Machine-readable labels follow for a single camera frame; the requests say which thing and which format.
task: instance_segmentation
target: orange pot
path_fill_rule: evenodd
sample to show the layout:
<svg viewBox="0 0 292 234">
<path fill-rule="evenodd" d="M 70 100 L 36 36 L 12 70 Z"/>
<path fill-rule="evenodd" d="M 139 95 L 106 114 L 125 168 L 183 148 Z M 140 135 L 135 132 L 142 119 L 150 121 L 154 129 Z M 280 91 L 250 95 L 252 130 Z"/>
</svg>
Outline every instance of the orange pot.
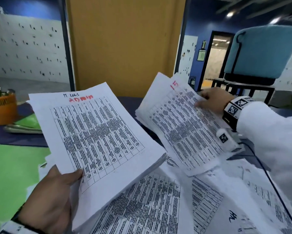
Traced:
<svg viewBox="0 0 292 234">
<path fill-rule="evenodd" d="M 17 120 L 17 103 L 15 94 L 0 97 L 0 125 L 7 125 Z"/>
</svg>

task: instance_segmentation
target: white sleeve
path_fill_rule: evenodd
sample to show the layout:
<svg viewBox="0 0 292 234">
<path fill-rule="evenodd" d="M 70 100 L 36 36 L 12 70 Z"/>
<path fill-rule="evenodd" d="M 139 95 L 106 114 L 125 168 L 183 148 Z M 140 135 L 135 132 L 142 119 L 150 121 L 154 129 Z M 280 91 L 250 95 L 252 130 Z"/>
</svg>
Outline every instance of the white sleeve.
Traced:
<svg viewBox="0 0 292 234">
<path fill-rule="evenodd" d="M 253 142 L 256 156 L 292 201 L 292 117 L 284 118 L 263 102 L 253 102 L 242 109 L 237 131 Z"/>
</svg>

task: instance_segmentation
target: green folder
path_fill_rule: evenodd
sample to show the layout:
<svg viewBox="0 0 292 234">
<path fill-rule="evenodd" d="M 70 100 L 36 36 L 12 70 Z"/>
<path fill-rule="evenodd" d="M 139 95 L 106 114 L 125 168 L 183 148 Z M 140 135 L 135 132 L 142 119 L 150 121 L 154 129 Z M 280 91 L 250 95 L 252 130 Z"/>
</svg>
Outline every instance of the green folder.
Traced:
<svg viewBox="0 0 292 234">
<path fill-rule="evenodd" d="M 38 167 L 49 148 L 0 145 L 0 225 L 26 201 L 27 188 L 39 182 Z"/>
<path fill-rule="evenodd" d="M 14 124 L 20 125 L 20 126 L 26 126 L 31 127 L 35 129 L 41 129 L 40 124 L 38 122 L 38 119 L 36 118 L 35 114 L 32 114 L 28 117 L 25 117 L 19 121 L 14 122 Z"/>
</svg>

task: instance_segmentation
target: black cable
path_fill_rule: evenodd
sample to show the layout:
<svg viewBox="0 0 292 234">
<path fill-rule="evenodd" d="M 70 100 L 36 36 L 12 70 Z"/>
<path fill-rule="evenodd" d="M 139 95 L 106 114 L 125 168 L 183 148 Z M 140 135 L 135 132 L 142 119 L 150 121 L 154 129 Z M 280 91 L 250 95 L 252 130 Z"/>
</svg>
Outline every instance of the black cable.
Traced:
<svg viewBox="0 0 292 234">
<path fill-rule="evenodd" d="M 286 205 L 284 204 L 284 201 L 282 200 L 282 198 L 281 198 L 281 196 L 280 196 L 278 190 L 276 189 L 276 187 L 275 187 L 275 185 L 274 185 L 272 179 L 270 178 L 269 174 L 268 174 L 267 171 L 265 170 L 265 168 L 264 168 L 263 164 L 261 163 L 260 159 L 259 159 L 259 158 L 256 156 L 256 154 L 254 153 L 253 149 L 252 149 L 248 144 L 246 144 L 246 143 L 244 143 L 244 142 L 240 142 L 240 143 L 238 143 L 238 144 L 244 144 L 245 146 L 247 146 L 247 147 L 251 150 L 251 152 L 253 153 L 254 157 L 256 157 L 256 159 L 257 159 L 257 161 L 259 162 L 260 166 L 263 168 L 263 170 L 264 170 L 264 172 L 265 172 L 265 175 L 267 176 L 267 178 L 269 179 L 271 185 L 273 186 L 273 188 L 274 188 L 274 190 L 275 190 L 275 192 L 276 192 L 278 198 L 280 199 L 281 204 L 283 205 L 283 207 L 284 207 L 286 213 L 288 214 L 290 220 L 292 221 L 292 216 L 291 216 L 291 214 L 289 213 L 289 211 L 288 211 Z"/>
</svg>

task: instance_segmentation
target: doorway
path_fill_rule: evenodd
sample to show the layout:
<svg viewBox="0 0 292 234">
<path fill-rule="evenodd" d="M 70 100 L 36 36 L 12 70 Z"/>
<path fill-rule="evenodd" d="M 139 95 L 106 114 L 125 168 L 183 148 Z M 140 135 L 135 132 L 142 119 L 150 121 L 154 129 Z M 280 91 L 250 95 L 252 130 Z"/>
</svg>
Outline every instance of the doorway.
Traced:
<svg viewBox="0 0 292 234">
<path fill-rule="evenodd" d="M 212 31 L 198 90 L 210 88 L 214 78 L 224 77 L 224 68 L 234 34 Z"/>
</svg>

